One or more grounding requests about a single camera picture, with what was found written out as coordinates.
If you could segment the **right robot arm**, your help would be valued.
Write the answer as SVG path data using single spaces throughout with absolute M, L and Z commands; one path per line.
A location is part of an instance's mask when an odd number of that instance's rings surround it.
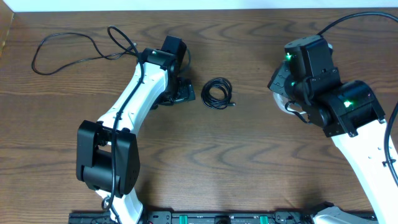
M 376 215 L 376 223 L 397 223 L 397 150 L 394 118 L 371 87 L 343 83 L 332 61 L 333 47 L 321 35 L 289 42 L 285 58 L 268 84 L 277 106 L 313 124 L 331 138 L 354 170 Z

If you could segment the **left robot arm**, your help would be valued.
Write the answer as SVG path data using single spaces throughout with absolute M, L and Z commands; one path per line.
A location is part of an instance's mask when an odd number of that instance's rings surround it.
M 189 79 L 179 76 L 188 49 L 167 36 L 160 49 L 139 54 L 133 77 L 115 104 L 77 131 L 76 177 L 111 205 L 116 223 L 139 223 L 144 211 L 134 186 L 140 170 L 137 134 L 150 110 L 193 101 Z

